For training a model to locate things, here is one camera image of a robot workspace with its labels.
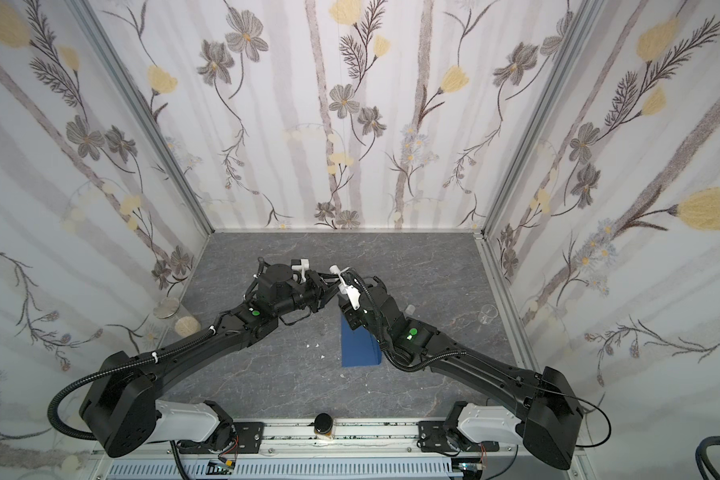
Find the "white glue stick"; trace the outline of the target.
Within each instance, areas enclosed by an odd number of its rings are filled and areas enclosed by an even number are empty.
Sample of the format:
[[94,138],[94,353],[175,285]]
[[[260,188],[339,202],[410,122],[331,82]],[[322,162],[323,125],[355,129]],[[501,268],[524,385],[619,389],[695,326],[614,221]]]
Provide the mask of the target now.
[[337,278],[339,279],[339,281],[343,287],[347,286],[347,283],[343,277],[343,273],[345,272],[345,269],[340,269],[337,265],[331,265],[329,271],[332,274],[337,276]]

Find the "dark blue envelope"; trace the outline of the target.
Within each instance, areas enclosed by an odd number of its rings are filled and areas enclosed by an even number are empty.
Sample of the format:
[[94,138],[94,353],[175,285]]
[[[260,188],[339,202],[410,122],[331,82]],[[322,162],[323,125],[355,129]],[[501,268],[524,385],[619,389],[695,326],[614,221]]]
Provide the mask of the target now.
[[343,368],[371,367],[381,364],[382,352],[377,340],[365,329],[352,330],[341,316],[341,365]]

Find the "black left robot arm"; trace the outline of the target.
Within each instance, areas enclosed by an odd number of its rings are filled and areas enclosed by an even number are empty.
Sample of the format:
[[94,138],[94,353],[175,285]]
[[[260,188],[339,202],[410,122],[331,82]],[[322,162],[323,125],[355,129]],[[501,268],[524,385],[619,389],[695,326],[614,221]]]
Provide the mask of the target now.
[[328,273],[307,262],[269,264],[258,271],[242,302],[218,314],[207,328],[166,347],[130,357],[110,355],[100,369],[62,388],[47,418],[57,432],[98,442],[114,458],[145,443],[190,440],[209,443],[231,427],[217,403],[204,401],[173,414],[159,401],[177,383],[223,357],[249,348],[294,311],[313,314],[334,297],[359,306],[359,291],[338,267]]

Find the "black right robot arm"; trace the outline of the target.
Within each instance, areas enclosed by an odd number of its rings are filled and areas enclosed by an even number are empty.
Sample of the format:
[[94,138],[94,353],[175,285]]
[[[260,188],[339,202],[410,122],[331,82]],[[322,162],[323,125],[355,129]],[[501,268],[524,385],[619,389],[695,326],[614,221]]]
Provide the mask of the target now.
[[406,316],[386,288],[342,280],[334,287],[351,329],[365,328],[396,369],[429,369],[493,399],[519,420],[514,432],[523,446],[550,467],[571,467],[583,408],[565,375],[539,373],[470,349],[435,326]]

